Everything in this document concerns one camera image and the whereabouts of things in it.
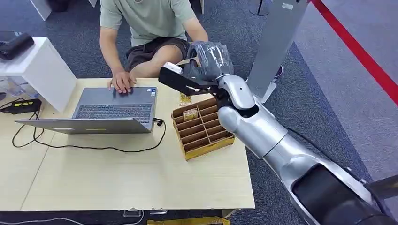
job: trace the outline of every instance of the laptop keyboard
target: laptop keyboard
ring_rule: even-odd
[[[134,118],[140,123],[149,123],[151,104],[139,105],[81,105],[76,119]]]

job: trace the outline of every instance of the cable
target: cable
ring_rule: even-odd
[[[38,114],[39,114],[39,112],[40,112],[40,111],[34,112],[33,115],[32,115],[29,119],[31,120],[35,115],[36,115],[36,119],[38,119]],[[19,132],[21,132],[22,128],[24,128],[25,126],[26,126],[26,124],[23,124],[23,125],[17,130],[17,132],[15,133],[15,135],[14,135],[13,138],[12,138],[12,144],[13,144],[13,146],[14,146],[15,148],[22,148],[22,147],[25,147],[25,146],[27,146],[27,145],[29,145],[29,144],[31,144],[32,142],[35,141],[35,140],[31,140],[30,142],[28,142],[28,143],[26,143],[26,144],[23,144],[23,145],[16,145],[16,144],[15,144],[15,138],[16,138],[16,136],[19,134]],[[37,130],[37,127],[35,127],[34,130],[33,130],[34,135],[36,134],[36,130]],[[42,128],[42,129],[41,129],[41,132],[40,132],[40,134],[37,136],[37,138],[39,138],[40,136],[42,136],[43,133],[44,133],[44,129]]]
[[[141,218],[139,219],[138,222],[132,223],[132,224],[122,224],[122,225],[137,225],[139,223],[141,223],[141,221],[144,219],[144,211],[141,210],[142,214],[141,214]],[[29,221],[22,221],[22,222],[15,222],[15,223],[9,223],[9,222],[4,222],[4,221],[0,221],[0,225],[18,225],[18,224],[27,224],[27,223],[43,223],[43,222],[51,222],[54,220],[66,220],[78,225],[84,225],[82,223],[79,223],[73,219],[68,219],[68,218],[63,218],[63,217],[57,217],[54,219],[43,219],[43,220],[29,220]]]
[[[314,142],[312,142],[310,139],[306,138],[305,136],[303,136],[302,134],[300,134],[299,132],[293,130],[292,128],[289,127],[285,127],[286,129],[294,132],[295,134],[297,134],[298,136],[300,136],[301,138],[303,138],[304,140],[306,140],[308,143],[310,143],[312,146],[314,146],[318,151],[320,151],[323,155],[325,155],[330,161],[332,161],[333,163],[337,164],[340,168],[344,169],[347,173],[349,173],[354,179],[356,179],[357,181],[360,181],[360,179],[353,174],[351,171],[345,169],[344,167],[342,167],[339,163],[337,163],[335,160],[333,160],[333,158],[327,154],[325,151],[323,151],[317,144],[315,144]],[[369,185],[367,184],[363,184],[363,187],[366,188],[366,190],[369,191],[369,193],[372,195],[374,201],[376,202],[377,207],[379,207],[380,212],[382,214],[387,215],[385,208],[383,207],[380,198],[376,195],[376,193],[369,187]]]
[[[31,120],[31,119],[33,118],[33,116],[36,115],[36,119],[39,120],[39,113],[40,113],[40,110],[38,110],[37,112],[34,112],[34,114],[33,114],[29,119]],[[163,141],[164,135],[166,134],[166,123],[164,122],[164,120],[158,119],[158,118],[153,118],[153,121],[154,121],[154,122],[157,121],[157,125],[158,125],[159,127],[160,127],[162,124],[164,124],[164,130],[163,130],[162,137],[161,137],[161,139],[159,140],[159,142],[158,142],[155,146],[153,146],[153,147],[151,147],[151,148],[148,148],[148,149],[142,149],[142,150],[139,150],[139,151],[125,151],[125,150],[118,149],[118,148],[115,148],[115,147],[95,148],[95,147],[82,147],[82,146],[76,146],[76,145],[53,146],[53,145],[50,145],[50,144],[47,144],[47,143],[43,143],[43,142],[41,142],[41,141],[38,140],[38,138],[44,133],[44,129],[42,128],[41,133],[40,133],[38,136],[36,136],[36,131],[37,131],[37,128],[36,128],[36,127],[34,128],[34,131],[33,131],[33,140],[30,141],[29,143],[24,144],[24,145],[17,146],[17,145],[15,145],[15,138],[16,138],[16,136],[19,134],[19,132],[22,130],[22,128],[25,126],[25,124],[22,125],[22,126],[18,129],[18,131],[15,133],[15,135],[13,136],[13,138],[12,138],[12,144],[13,144],[13,146],[16,147],[16,148],[21,148],[21,147],[24,147],[24,146],[29,145],[29,144],[32,143],[32,142],[37,142],[37,143],[42,144],[42,145],[44,145],[44,146],[47,146],[47,147],[50,147],[50,148],[55,148],[55,149],[66,148],[66,147],[72,147],[72,148],[78,148],[78,149],[94,149],[94,150],[112,149],[112,150],[121,151],[121,152],[125,152],[125,153],[133,153],[133,152],[138,153],[138,152],[143,152],[143,151],[148,151],[148,150],[155,149],[155,148],[157,148],[157,147],[161,144],[161,142]]]
[[[41,223],[41,222],[51,222],[54,220],[66,220],[75,224],[79,224],[79,225],[84,225],[81,224],[73,219],[68,219],[68,218],[63,218],[63,217],[58,217],[58,218],[54,218],[54,219],[43,219],[43,220],[30,220],[30,221],[22,221],[22,222],[16,222],[16,223],[8,223],[8,222],[4,222],[4,221],[0,221],[0,224],[5,224],[5,225],[18,225],[18,224],[27,224],[27,223]]]
[[[384,206],[383,206],[383,204],[382,204],[382,201],[381,201],[380,198],[376,195],[376,193],[369,187],[368,184],[364,184],[363,186],[364,186],[364,187],[370,192],[370,194],[373,196],[373,199],[375,200],[377,207],[379,207],[380,212],[381,212],[382,214],[387,215],[387,212],[386,212],[386,210],[385,210],[385,208],[384,208]]]
[[[161,142],[163,141],[164,135],[166,134],[166,123],[164,122],[164,120],[158,119],[158,118],[154,118],[153,121],[158,121],[158,122],[157,122],[157,125],[158,125],[159,127],[160,127],[162,124],[164,124],[164,131],[163,131],[162,137],[161,137],[161,139],[159,140],[159,142],[158,142],[155,146],[153,146],[153,147],[151,147],[151,148],[148,148],[148,149],[142,149],[142,150],[139,150],[139,151],[125,151],[125,150],[118,149],[118,148],[115,148],[115,147],[95,148],[95,147],[82,147],[82,146],[76,146],[76,145],[53,146],[53,145],[50,145],[50,144],[47,144],[47,143],[43,143],[43,142],[38,141],[38,140],[37,140],[38,137],[36,137],[35,133],[33,133],[33,141],[35,141],[35,142],[37,142],[37,143],[39,143],[39,144],[45,145],[45,146],[47,146],[47,147],[50,147],[50,148],[55,148],[55,149],[66,148],[66,147],[72,147],[72,148],[78,148],[78,149],[94,149],[94,150],[113,149],[113,150],[116,150],[116,151],[121,151],[121,152],[126,152],[126,153],[133,153],[133,152],[138,153],[138,152],[142,152],[142,151],[148,151],[148,150],[155,149],[155,148],[158,147],[158,146],[161,144]]]
[[[122,225],[137,225],[137,224],[141,223],[142,219],[144,219],[144,211],[141,210],[141,212],[142,212],[141,219],[139,219],[138,222],[135,222],[133,224],[122,224]]]

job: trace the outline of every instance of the metal stand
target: metal stand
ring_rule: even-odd
[[[271,96],[272,92],[274,92],[275,88],[276,88],[276,83],[271,82],[264,96],[260,99],[260,102],[264,104],[268,100],[269,96]]]
[[[267,16],[259,49],[247,79],[247,85],[258,99],[264,101],[268,98],[269,84],[285,59],[308,3],[303,0],[274,0],[269,5],[272,13]]]
[[[253,15],[259,15],[259,16],[263,16],[263,15],[268,15],[269,14],[269,10],[266,6],[266,4],[264,4],[263,6],[263,0],[252,0],[250,5],[249,5],[249,11],[250,13],[252,13]]]

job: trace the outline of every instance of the light wood table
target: light wood table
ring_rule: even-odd
[[[107,81],[78,79],[66,111],[59,114],[48,105],[41,118],[70,118],[83,88],[104,87]],[[155,117],[164,119],[167,125],[160,146],[140,153],[49,148],[21,210],[254,208],[243,143],[236,139],[233,145],[185,161],[171,120],[171,112],[179,107],[179,92],[151,78],[138,79],[138,86],[158,88]],[[193,101],[210,97],[194,96]],[[65,135],[51,131],[45,134],[54,135],[52,145],[113,146],[135,151],[154,146],[163,129],[155,125],[151,134]],[[43,146],[37,148],[42,155],[46,151]],[[35,167],[40,163],[40,156],[37,158]]]
[[[17,98],[6,98],[0,105]],[[0,211],[20,210],[33,183],[47,147],[32,143],[26,147],[14,148],[12,138],[21,124],[16,119],[28,119],[33,113],[12,115],[0,112]],[[23,145],[33,139],[33,128],[26,126],[15,139],[16,145]],[[50,142],[52,132],[45,132],[40,140]]]

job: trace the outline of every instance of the black cable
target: black cable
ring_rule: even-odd
[[[301,138],[303,138],[305,141],[307,141],[308,143],[310,143],[312,146],[314,146],[318,151],[320,151],[323,155],[325,155],[330,161],[332,161],[333,163],[337,164],[340,168],[344,169],[347,173],[349,173],[354,179],[356,179],[357,181],[360,181],[360,179],[353,174],[351,171],[347,170],[346,168],[342,167],[339,163],[337,163],[335,160],[333,160],[333,158],[327,154],[326,152],[324,152],[317,144],[315,144],[313,141],[311,141],[310,139],[306,138],[305,136],[303,136],[302,134],[300,134],[299,132],[293,130],[290,127],[285,127],[286,129],[290,130],[291,132],[294,132],[295,134],[297,134],[298,136],[300,136]],[[376,193],[369,187],[368,184],[363,184],[363,187],[366,188],[370,194],[372,195],[374,201],[376,202],[377,207],[379,207],[380,212],[382,214],[387,215],[385,208],[383,207],[380,198],[376,195]]]
[[[0,106],[0,110],[2,110],[3,107],[5,107],[6,105],[12,104],[12,103],[14,103],[14,102],[16,102],[16,101],[19,101],[19,100],[25,101],[24,98],[19,97],[19,98],[17,98],[16,100],[7,102],[7,103],[3,104],[2,106]],[[36,119],[37,119],[37,118],[38,118],[38,111],[37,111],[37,112],[34,112],[33,115],[32,115],[29,119],[31,120],[35,115],[36,115]],[[31,144],[32,142],[34,142],[34,140],[32,140],[32,141],[30,141],[30,142],[28,142],[28,143],[26,143],[26,144],[23,144],[23,145],[16,145],[16,144],[15,144],[15,138],[16,138],[16,136],[19,134],[19,132],[21,132],[22,128],[24,128],[25,126],[26,126],[26,124],[22,125],[22,126],[18,129],[18,131],[15,133],[15,135],[13,136],[13,138],[12,138],[12,145],[13,145],[14,147],[16,147],[16,148],[22,148],[22,147],[25,147],[25,146]],[[44,129],[43,129],[43,130],[41,131],[41,133],[38,135],[38,138],[39,138],[43,133],[44,133]]]
[[[153,121],[157,121],[157,125],[158,125],[159,127],[160,127],[162,124],[164,124],[164,131],[163,131],[162,137],[161,137],[161,139],[159,140],[159,142],[158,142],[155,146],[153,146],[153,147],[151,147],[151,148],[148,148],[148,149],[142,149],[142,150],[139,150],[139,151],[125,151],[125,150],[118,149],[118,148],[115,148],[115,147],[95,148],[95,147],[82,147],[82,146],[76,146],[76,145],[53,146],[53,145],[50,145],[50,144],[47,144],[47,143],[43,143],[43,142],[38,141],[38,140],[37,140],[38,137],[36,137],[36,133],[33,133],[33,141],[35,141],[35,142],[37,142],[37,143],[39,143],[39,144],[45,145],[45,146],[47,146],[47,147],[50,147],[50,148],[55,148],[55,149],[66,148],[66,147],[72,147],[72,148],[78,148],[78,149],[94,149],[94,150],[112,149],[112,150],[121,151],[121,152],[126,152],[126,153],[132,153],[132,152],[138,153],[138,152],[142,152],[142,151],[152,150],[152,149],[158,147],[158,146],[161,144],[161,142],[163,141],[164,135],[166,134],[166,123],[164,122],[164,120],[158,119],[158,118],[154,118]]]
[[[39,111],[34,112],[33,115],[32,115],[29,119],[31,120],[35,115],[36,115],[36,119],[38,119],[38,113],[39,113]],[[16,145],[16,144],[15,144],[15,138],[16,138],[16,136],[19,134],[19,132],[21,132],[22,128],[24,128],[25,126],[26,126],[26,124],[23,124],[23,125],[18,129],[18,131],[14,134],[14,136],[13,136],[13,138],[12,138],[12,144],[13,144],[13,146],[16,147],[16,148],[25,147],[25,146],[27,146],[27,145],[29,145],[29,144],[31,144],[32,142],[35,141],[35,140],[31,140],[30,142],[28,142],[28,143],[26,143],[26,144],[23,144],[23,145]],[[36,130],[37,130],[37,127],[35,127],[34,130],[33,130],[34,135],[36,134]],[[42,129],[41,129],[41,132],[40,132],[40,134],[37,136],[37,138],[39,138],[40,136],[42,136],[43,133],[44,133],[44,129],[42,128]]]

